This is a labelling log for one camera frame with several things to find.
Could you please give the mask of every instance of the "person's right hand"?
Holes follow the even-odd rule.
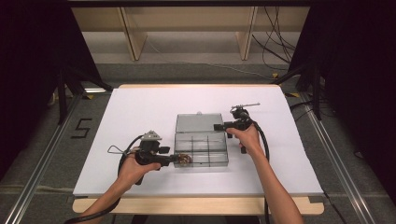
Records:
[[[259,155],[264,155],[262,146],[260,145],[259,133],[257,132],[256,127],[254,127],[254,124],[251,124],[244,131],[240,131],[235,128],[228,128],[226,132],[235,135],[241,144],[246,147],[247,154],[250,156],[256,157]]]

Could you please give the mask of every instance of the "table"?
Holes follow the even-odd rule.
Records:
[[[247,110],[265,132],[276,175],[302,214],[321,214],[323,203],[311,202],[308,196],[323,191],[277,85],[124,85],[115,89],[75,187],[73,209],[84,211],[115,180],[120,155],[107,153],[111,145],[127,147],[134,137],[152,129],[162,136],[161,146],[169,146],[172,153],[177,114],[217,112],[229,121],[233,120],[231,105],[258,102],[261,105]],[[175,168],[171,164],[148,173],[141,186],[124,194],[113,212],[262,215],[264,195],[251,158],[240,154],[236,139],[228,139],[227,148],[227,167]]]

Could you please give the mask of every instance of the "person's right arm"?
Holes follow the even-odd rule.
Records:
[[[304,223],[300,211],[294,200],[277,179],[274,170],[269,164],[260,145],[259,133],[254,125],[244,131],[234,128],[226,130],[227,133],[234,134],[241,144],[246,147],[247,154],[250,155],[257,169],[257,174],[262,182],[262,189],[271,210],[272,217],[276,223]]]

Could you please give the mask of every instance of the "floor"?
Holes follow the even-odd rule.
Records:
[[[254,34],[264,43],[267,35]],[[284,33],[292,45],[298,33]],[[122,33],[84,33],[92,57],[104,82],[119,86],[122,83],[269,83],[274,76],[286,73],[288,65],[252,41],[247,61],[241,61],[233,33],[150,33],[139,61],[132,62]],[[269,41],[267,47],[282,57],[283,49]],[[296,93],[293,77],[281,85],[283,92]],[[309,100],[310,91],[298,97],[287,97],[290,105]],[[20,223],[62,223],[76,216],[72,210],[73,188],[89,153],[94,134],[106,109],[109,93],[92,93],[79,102],[62,131],[62,138],[48,156],[42,176],[37,180],[31,201],[22,211]],[[23,193],[23,187],[32,182],[31,176],[46,154],[51,137],[58,132],[59,109],[49,104],[40,121],[31,144],[14,161],[0,182],[0,220],[6,221],[13,205]],[[320,102],[322,121],[317,121],[310,105],[292,110],[308,159],[318,176],[318,181],[328,197],[323,195],[325,211],[320,216],[306,216],[306,223],[396,223],[396,206],[382,189],[364,159],[354,154],[356,148],[348,137],[346,128],[336,117],[323,97]],[[85,138],[76,130],[81,119],[89,131]],[[332,148],[328,149],[319,138],[318,127],[330,136]],[[330,159],[335,148],[346,173],[339,173]],[[344,177],[352,181],[367,213],[356,208],[356,195],[351,195]],[[106,216],[103,223],[129,223],[131,216]]]

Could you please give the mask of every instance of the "white paper sheet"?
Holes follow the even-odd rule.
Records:
[[[232,105],[255,103],[261,105],[246,109],[265,133],[270,163],[286,190],[292,195],[322,193],[281,89],[266,85],[115,89],[74,194],[101,195],[114,182],[120,155],[108,154],[110,146],[125,149],[138,135],[153,130],[163,138],[161,146],[173,153],[177,114],[221,113],[224,121],[233,121]],[[238,143],[227,139],[227,167],[175,168],[170,164],[146,174],[142,185],[133,186],[126,195],[263,195],[252,160],[240,153]]]

